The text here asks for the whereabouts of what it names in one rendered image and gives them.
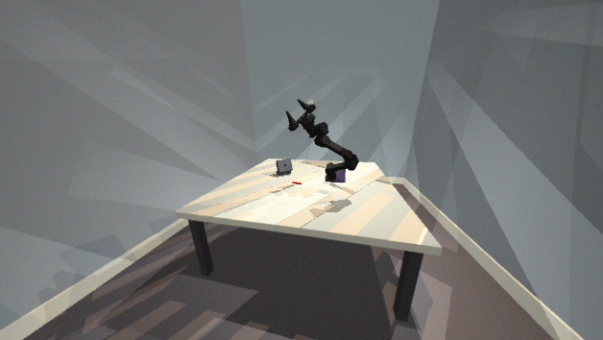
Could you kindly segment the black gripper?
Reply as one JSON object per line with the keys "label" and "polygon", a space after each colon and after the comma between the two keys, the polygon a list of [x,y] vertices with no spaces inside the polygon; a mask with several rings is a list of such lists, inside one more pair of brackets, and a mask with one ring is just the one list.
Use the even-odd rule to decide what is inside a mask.
{"label": "black gripper", "polygon": [[[302,115],[302,117],[301,117],[301,118],[300,118],[300,119],[299,119],[299,120],[296,122],[296,120],[294,120],[294,119],[293,119],[293,117],[290,115],[290,113],[289,113],[288,111],[286,111],[286,114],[287,114],[287,117],[288,117],[288,120],[289,120],[289,127],[288,127],[288,129],[289,129],[290,131],[295,131],[295,130],[298,128],[299,124],[301,124],[301,125],[303,126],[303,129],[304,129],[304,130],[306,130],[306,131],[308,131],[308,130],[310,130],[310,129],[311,129],[313,126],[314,126],[314,124],[311,124],[311,125],[310,125],[310,126],[311,126],[311,128],[310,128],[310,129],[309,129],[309,128],[307,129],[307,128],[306,128],[306,127],[303,125],[303,123],[302,123],[302,122],[305,122],[305,118],[306,118],[306,117],[308,117],[308,115],[307,115],[307,114],[309,114],[309,113],[313,112],[313,111],[316,109],[316,106],[315,106],[314,104],[313,104],[313,105],[307,105],[307,104],[305,104],[304,102],[302,102],[302,101],[301,101],[301,100],[299,100],[299,99],[298,99],[298,102],[300,103],[301,107],[302,107],[303,109],[305,109],[305,113],[304,113],[304,114]],[[295,123],[295,122],[296,122],[296,123]]]}

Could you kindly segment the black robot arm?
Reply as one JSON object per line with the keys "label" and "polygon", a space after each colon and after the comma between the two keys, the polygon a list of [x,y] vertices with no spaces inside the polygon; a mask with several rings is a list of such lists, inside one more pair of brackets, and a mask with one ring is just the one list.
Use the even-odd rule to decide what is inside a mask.
{"label": "black robot arm", "polygon": [[[305,122],[302,122],[303,125],[308,129],[311,128],[311,124],[314,124],[314,119],[315,116],[310,113],[308,115],[308,117],[305,118]],[[331,141],[329,139],[329,137],[327,136],[328,134],[328,126],[326,122],[314,125],[310,130],[307,131],[309,133],[309,137],[310,138],[314,138],[314,136],[316,136],[316,138],[314,139],[314,142],[317,146],[320,147],[326,147],[327,149],[333,151],[334,153],[338,154],[339,156],[343,157],[343,159],[345,160],[344,162],[340,162],[340,163],[336,163],[333,164],[332,162],[329,162],[327,167],[326,167],[326,174],[330,179],[334,179],[336,180],[336,171],[338,170],[343,170],[343,169],[348,169],[349,171],[353,171],[355,170],[359,160],[357,158],[356,155],[354,155],[352,153],[352,151],[347,150],[345,148],[343,148],[342,146],[336,144],[335,142]]]}

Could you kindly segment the grey sloped panel with hole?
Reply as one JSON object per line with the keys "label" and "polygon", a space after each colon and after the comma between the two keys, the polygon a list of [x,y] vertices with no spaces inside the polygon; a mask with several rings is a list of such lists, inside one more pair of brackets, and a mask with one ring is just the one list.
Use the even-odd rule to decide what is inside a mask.
{"label": "grey sloped panel with hole", "polygon": [[292,167],[292,162],[291,162],[290,158],[277,160],[276,164],[277,164],[277,175],[278,176],[292,174],[291,171],[293,170],[293,167]]}

